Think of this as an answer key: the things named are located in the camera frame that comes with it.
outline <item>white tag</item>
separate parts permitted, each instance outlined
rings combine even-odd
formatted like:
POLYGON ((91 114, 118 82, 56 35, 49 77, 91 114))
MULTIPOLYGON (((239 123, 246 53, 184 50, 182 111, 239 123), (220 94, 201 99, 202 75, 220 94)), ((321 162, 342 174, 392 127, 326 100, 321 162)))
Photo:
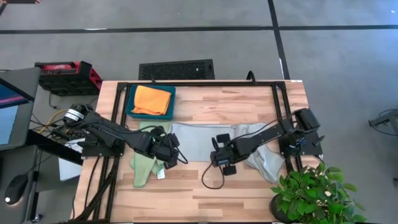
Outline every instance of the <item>white tag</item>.
POLYGON ((166 175, 164 174, 164 169, 161 169, 158 173, 157 173, 157 178, 158 179, 164 179, 166 177, 166 175))
POLYGON ((66 113, 65 116, 66 116, 67 118, 74 119, 75 121, 78 121, 78 120, 79 120, 79 118, 78 118, 77 116, 75 116, 75 115, 73 115, 73 114, 70 114, 70 113, 66 113))
POLYGON ((75 110, 73 110, 73 109, 69 109, 69 110, 67 111, 67 113, 71 113, 71 114, 73 114, 73 115, 75 115, 75 116, 78 116, 78 117, 81 118, 81 119, 84 118, 84 115, 82 115, 80 112, 77 112, 77 111, 75 111, 75 110))

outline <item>computer monitor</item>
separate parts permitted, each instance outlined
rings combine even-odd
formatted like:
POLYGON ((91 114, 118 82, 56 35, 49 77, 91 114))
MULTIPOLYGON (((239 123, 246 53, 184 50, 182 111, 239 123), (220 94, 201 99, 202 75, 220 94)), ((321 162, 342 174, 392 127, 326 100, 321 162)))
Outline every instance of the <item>computer monitor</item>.
POLYGON ((0 78, 0 109, 28 103, 29 99, 9 88, 9 83, 0 78))
POLYGON ((40 74, 39 68, 0 72, 0 151, 25 144, 40 74))

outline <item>black plant pot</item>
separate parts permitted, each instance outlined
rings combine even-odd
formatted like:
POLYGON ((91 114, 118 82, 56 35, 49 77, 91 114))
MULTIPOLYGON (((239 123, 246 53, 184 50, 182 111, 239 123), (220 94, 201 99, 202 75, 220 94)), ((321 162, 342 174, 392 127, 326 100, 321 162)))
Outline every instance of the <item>black plant pot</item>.
POLYGON ((290 220, 282 209, 278 211, 276 207, 276 198, 280 196, 281 195, 275 195, 275 197, 272 198, 271 202, 269 203, 269 210, 278 221, 282 223, 293 223, 294 221, 290 220))

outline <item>orange towel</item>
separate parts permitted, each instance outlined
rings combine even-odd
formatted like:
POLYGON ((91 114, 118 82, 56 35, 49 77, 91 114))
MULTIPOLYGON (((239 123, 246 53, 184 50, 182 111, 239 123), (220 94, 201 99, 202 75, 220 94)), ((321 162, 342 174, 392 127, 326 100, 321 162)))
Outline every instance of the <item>orange towel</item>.
POLYGON ((169 107, 171 93, 146 86, 137 86, 133 113, 164 115, 169 107))

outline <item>gray cloth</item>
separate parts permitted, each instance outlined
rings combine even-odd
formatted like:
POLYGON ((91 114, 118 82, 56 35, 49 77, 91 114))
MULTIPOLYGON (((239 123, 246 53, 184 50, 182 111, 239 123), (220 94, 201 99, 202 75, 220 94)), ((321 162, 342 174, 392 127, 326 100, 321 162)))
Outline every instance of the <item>gray cloth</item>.
MULTIPOLYGON (((233 139, 243 134, 256 132, 264 127, 264 125, 266 124, 222 125, 172 123, 170 125, 170 133, 174 133, 178 137, 178 141, 180 142, 178 148, 188 161, 210 162, 210 153, 215 150, 211 138, 215 138, 218 134, 228 133, 230 138, 233 139)), ((251 154, 245 162, 257 169, 263 178, 274 183, 278 180, 278 172, 284 159, 280 155, 268 150, 266 145, 263 145, 258 147, 255 153, 251 154)))

